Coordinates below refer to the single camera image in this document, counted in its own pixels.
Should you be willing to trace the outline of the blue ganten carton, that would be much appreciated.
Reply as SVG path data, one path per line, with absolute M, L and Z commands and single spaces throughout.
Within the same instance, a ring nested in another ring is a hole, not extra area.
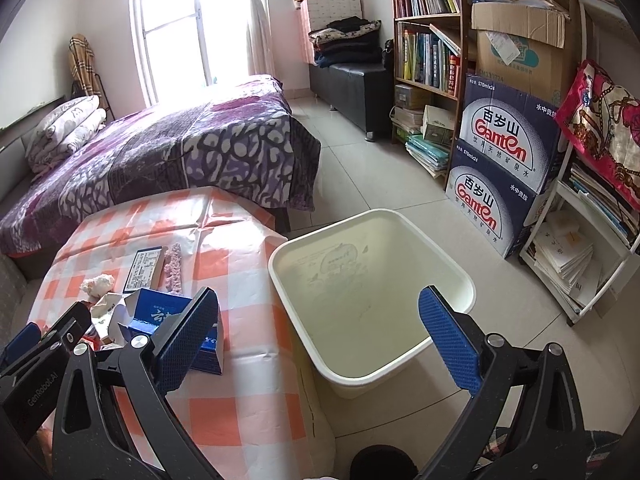
M 555 112 L 536 96 L 469 75 L 459 138 L 540 194 L 558 175 L 567 146 Z
M 446 195 L 502 258 L 528 240 L 549 192 L 538 194 L 460 141 L 452 149 Z

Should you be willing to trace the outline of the white plastic trash bin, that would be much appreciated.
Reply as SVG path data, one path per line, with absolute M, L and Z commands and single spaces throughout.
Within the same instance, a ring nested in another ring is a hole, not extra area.
M 476 300 L 469 274 L 390 209 L 289 240 L 268 269 L 311 362 L 343 399 L 381 385 L 431 345 L 419 316 L 425 287 L 463 314 Z

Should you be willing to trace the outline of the wooden bookshelf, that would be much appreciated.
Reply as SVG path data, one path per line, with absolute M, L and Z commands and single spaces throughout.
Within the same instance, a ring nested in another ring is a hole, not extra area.
M 447 179 L 465 78 L 474 66 L 469 0 L 393 0 L 392 139 L 433 178 Z

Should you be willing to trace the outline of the purple patterned bed blanket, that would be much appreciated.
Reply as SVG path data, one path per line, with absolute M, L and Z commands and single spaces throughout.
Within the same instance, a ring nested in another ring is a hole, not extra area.
M 321 143 L 270 75 L 209 87 L 112 122 L 1 216 L 14 258 L 61 246 L 85 218 L 155 194 L 214 186 L 267 210 L 314 210 Z

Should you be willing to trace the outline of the white metal shelf rack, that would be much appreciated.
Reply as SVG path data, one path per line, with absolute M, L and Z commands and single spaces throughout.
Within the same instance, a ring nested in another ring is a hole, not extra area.
M 582 61 L 598 64 L 596 28 L 612 27 L 621 35 L 631 31 L 612 4 L 577 0 L 577 5 L 575 77 Z M 600 177 L 563 133 L 562 139 L 567 146 L 559 173 L 518 258 L 551 292 L 568 324 L 575 324 L 606 295 L 618 296 L 636 276 L 639 208 L 632 208 Z

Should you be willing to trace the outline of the crumpled white tissue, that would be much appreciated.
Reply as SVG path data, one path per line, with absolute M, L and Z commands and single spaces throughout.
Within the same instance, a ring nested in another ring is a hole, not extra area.
M 100 274 L 82 281 L 80 289 L 92 300 L 98 301 L 114 290 L 115 279 L 112 274 Z

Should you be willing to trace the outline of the blue torn paper box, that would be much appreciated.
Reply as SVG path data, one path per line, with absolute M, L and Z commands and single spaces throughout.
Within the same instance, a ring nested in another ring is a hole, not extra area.
M 224 324 L 216 292 L 204 288 L 204 306 L 214 311 L 214 320 L 191 365 L 192 370 L 221 375 L 224 370 Z M 151 337 L 169 315 L 180 314 L 191 301 L 188 297 L 142 288 L 125 295 L 114 307 L 108 324 L 108 339 L 122 346 L 139 335 Z

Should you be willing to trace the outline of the upper blue Ganten carton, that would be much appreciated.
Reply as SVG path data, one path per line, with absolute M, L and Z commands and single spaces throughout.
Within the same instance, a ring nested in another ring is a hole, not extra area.
M 555 112 L 536 96 L 469 75 L 459 138 L 540 194 L 558 175 L 567 146 Z

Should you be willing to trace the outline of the plaid cloth on rack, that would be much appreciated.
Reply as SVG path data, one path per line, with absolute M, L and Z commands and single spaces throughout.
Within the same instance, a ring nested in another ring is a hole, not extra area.
M 99 99 L 99 107 L 107 109 L 104 90 L 100 83 L 100 77 L 96 71 L 94 53 L 88 39 L 81 34 L 70 37 L 68 42 L 68 62 L 73 83 L 84 96 L 96 96 Z

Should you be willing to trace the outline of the window with white frame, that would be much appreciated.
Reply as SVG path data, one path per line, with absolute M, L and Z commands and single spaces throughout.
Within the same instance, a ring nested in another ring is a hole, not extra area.
M 129 14 L 148 105 L 250 74 L 250 0 L 129 0 Z

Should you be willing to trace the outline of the lower blue Ganten carton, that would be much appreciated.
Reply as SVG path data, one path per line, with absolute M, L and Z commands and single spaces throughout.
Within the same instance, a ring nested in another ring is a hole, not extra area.
M 528 240 L 549 192 L 538 194 L 460 141 L 452 149 L 446 195 L 502 258 Z

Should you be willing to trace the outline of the red floral blanket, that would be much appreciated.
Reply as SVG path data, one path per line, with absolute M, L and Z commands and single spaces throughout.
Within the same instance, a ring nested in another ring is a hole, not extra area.
M 591 60 L 579 65 L 555 122 L 593 170 L 639 208 L 639 100 Z

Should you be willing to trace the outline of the brown cardboard box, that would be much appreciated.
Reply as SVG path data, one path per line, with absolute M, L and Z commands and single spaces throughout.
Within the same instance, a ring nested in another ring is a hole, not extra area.
M 517 3 L 478 2 L 471 8 L 476 32 L 476 73 L 542 99 L 562 103 L 578 64 L 577 0 L 570 10 Z

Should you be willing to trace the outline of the black leather bench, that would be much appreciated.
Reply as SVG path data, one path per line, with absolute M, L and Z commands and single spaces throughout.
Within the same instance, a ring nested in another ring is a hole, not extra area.
M 368 141 L 392 134 L 394 80 L 382 64 L 309 65 L 310 90 L 364 132 Z

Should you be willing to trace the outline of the pile of folded clothes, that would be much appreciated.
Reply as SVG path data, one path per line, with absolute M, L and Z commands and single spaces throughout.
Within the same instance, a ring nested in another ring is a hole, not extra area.
M 313 30 L 308 34 L 311 63 L 320 68 L 344 63 L 380 64 L 380 29 L 380 20 L 351 16 Z

